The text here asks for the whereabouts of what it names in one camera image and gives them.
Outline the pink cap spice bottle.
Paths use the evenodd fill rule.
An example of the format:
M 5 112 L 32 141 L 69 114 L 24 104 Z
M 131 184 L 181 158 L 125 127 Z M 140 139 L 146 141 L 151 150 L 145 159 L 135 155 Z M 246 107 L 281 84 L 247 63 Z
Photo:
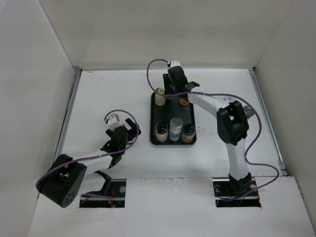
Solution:
M 181 106 L 183 106 L 183 107 L 186 107 L 186 106 L 188 106 L 190 103 L 189 103 L 188 101 L 186 101 L 185 99 L 180 98 L 180 99 L 179 99 L 179 104 L 180 104 Z

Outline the yellow cap spice bottle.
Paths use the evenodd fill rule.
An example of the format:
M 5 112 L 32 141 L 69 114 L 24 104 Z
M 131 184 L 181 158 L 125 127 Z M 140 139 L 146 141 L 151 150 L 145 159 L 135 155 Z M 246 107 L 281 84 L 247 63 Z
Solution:
M 159 87 L 156 89 L 154 103 L 159 107 L 161 107 L 165 104 L 164 88 Z

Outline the white powder bottle black cap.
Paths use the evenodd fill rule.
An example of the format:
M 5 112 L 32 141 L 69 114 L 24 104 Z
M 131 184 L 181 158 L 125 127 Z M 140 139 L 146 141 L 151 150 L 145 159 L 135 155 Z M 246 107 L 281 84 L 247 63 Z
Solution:
M 159 142 L 165 142 L 168 137 L 168 126 L 165 122 L 159 122 L 155 126 L 155 138 Z

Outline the tall blue label spice jar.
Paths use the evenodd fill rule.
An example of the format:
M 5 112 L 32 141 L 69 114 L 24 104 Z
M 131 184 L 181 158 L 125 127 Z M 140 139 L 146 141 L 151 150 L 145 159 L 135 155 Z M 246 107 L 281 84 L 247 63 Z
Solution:
M 181 136 L 183 121 L 180 118 L 172 118 L 169 123 L 169 139 L 178 141 Z

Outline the brown spice bottle black cap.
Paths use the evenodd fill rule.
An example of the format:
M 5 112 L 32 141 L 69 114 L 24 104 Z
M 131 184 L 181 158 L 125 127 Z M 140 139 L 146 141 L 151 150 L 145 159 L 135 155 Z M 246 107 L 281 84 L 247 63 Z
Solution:
M 192 123 L 188 123 L 182 128 L 181 139 L 184 143 L 191 144 L 194 140 L 195 135 L 196 128 Z

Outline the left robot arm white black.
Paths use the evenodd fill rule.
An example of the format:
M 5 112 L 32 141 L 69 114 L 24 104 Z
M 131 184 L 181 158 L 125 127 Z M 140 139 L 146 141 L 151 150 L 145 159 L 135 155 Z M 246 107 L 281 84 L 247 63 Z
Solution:
M 50 169 L 37 181 L 37 191 L 62 208 L 69 206 L 79 192 L 88 169 L 87 164 L 101 160 L 107 168 L 114 167 L 141 134 L 135 119 L 127 118 L 125 122 L 130 129 L 118 121 L 110 123 L 109 119 L 106 120 L 109 127 L 106 134 L 110 140 L 93 156 L 77 159 L 66 154 L 58 156 Z

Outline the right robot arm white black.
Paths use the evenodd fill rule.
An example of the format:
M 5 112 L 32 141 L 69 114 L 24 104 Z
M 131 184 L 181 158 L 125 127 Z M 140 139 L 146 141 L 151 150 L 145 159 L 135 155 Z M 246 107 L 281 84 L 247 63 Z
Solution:
M 170 94 L 185 97 L 186 101 L 199 106 L 216 118 L 217 133 L 228 152 L 229 190 L 237 196 L 245 193 L 251 186 L 251 174 L 244 158 L 249 124 L 242 104 L 239 101 L 227 102 L 202 92 L 198 83 L 187 80 L 179 64 L 170 65 L 167 73 L 170 80 Z

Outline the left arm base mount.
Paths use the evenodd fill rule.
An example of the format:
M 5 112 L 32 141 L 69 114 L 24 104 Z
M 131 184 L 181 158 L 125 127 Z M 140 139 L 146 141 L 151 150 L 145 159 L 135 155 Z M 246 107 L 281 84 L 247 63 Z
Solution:
M 124 208 L 126 179 L 112 179 L 100 170 L 94 173 L 102 176 L 105 182 L 100 190 L 81 195 L 79 208 Z

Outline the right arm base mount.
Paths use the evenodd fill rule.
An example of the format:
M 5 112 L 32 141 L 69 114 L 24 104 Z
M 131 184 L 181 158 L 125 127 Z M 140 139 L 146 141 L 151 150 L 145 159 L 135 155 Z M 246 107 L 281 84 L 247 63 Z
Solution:
M 261 207 L 259 194 L 257 191 L 254 192 L 256 188 L 256 181 L 252 180 L 245 191 L 238 193 L 230 187 L 229 180 L 215 180 L 215 205 L 217 208 Z

